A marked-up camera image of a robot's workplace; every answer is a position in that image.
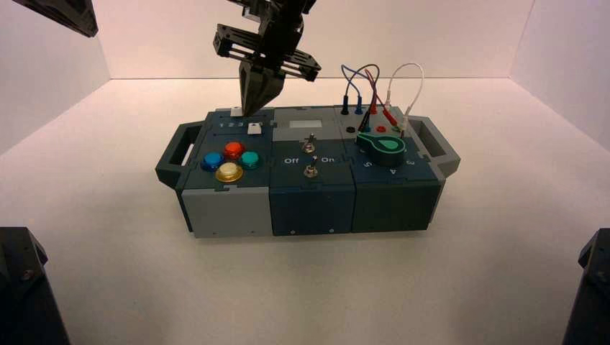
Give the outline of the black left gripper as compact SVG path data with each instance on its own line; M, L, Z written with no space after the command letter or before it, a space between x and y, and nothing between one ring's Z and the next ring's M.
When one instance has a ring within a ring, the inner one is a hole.
M310 12L315 2L235 3L242 7L244 18L259 24L258 31L218 24L213 45L218 56L241 61L242 115L252 116L281 93L285 78L280 75L312 82L321 70L313 56L297 49L304 32L303 15Z

